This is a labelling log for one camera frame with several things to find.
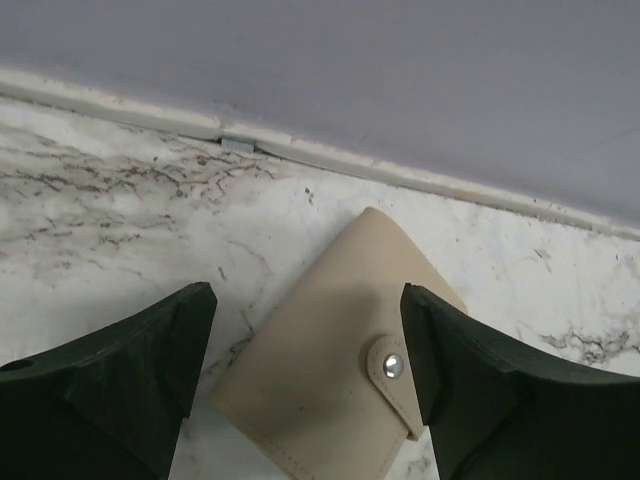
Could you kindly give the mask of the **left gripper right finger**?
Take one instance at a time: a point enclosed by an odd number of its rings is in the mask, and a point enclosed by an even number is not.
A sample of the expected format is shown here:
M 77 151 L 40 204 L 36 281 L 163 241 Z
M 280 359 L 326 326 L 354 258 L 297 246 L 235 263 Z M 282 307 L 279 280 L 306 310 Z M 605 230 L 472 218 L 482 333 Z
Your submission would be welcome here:
M 443 479 L 635 479 L 639 381 L 531 347 L 406 285 L 401 319 Z

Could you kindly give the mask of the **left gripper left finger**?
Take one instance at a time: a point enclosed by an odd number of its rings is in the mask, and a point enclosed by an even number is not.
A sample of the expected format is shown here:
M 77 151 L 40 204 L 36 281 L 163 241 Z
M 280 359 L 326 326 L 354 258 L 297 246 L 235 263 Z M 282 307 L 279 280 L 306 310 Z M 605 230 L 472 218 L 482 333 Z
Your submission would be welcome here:
M 4 479 L 166 479 L 217 298 L 207 282 L 1 368 Z

